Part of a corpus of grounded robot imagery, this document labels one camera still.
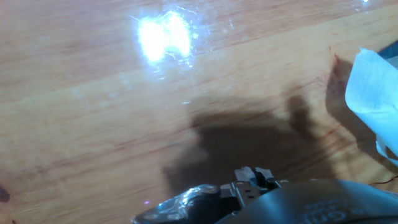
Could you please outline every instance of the black device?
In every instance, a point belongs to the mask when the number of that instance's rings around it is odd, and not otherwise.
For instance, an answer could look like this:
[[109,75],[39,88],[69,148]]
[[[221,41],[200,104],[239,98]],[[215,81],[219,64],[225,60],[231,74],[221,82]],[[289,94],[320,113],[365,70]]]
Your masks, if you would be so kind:
[[134,224],[396,223],[398,194],[345,180],[276,180],[243,167],[236,181],[201,185],[137,215]]

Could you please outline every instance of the white tissue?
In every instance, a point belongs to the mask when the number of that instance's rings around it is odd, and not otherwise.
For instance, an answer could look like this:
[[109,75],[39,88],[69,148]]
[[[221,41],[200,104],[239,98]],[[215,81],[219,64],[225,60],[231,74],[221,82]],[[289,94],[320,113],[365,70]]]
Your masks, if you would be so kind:
[[387,61],[390,62],[392,66],[398,69],[398,56],[387,59]]
[[374,133],[377,151],[387,156],[387,147],[398,157],[398,70],[372,50],[357,54],[346,89],[346,103]]

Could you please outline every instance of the wood grain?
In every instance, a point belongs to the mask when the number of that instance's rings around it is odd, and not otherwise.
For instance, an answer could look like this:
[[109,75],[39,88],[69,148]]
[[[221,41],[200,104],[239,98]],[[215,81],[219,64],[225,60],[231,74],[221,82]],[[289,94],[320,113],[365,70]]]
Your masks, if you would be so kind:
[[[132,19],[177,6],[200,31],[192,68],[149,63]],[[1,0],[0,223],[128,223],[241,166],[389,180],[397,169],[344,92],[360,47],[398,39],[397,12],[395,0]]]

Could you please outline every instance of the white paper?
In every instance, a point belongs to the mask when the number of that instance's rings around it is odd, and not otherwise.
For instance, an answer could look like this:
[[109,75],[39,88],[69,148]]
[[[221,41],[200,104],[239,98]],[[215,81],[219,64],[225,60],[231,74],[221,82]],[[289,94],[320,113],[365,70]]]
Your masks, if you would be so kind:
[[[377,151],[398,156],[398,70],[377,53],[361,49],[346,89],[346,103],[374,133]],[[388,158],[396,166],[398,160]]]

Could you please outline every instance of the table surface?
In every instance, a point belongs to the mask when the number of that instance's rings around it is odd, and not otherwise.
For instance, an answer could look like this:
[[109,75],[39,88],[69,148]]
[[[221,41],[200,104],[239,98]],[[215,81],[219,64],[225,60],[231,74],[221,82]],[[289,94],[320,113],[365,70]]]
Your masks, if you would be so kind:
[[389,180],[344,93],[396,21],[396,0],[0,0],[0,223],[128,223],[242,166]]

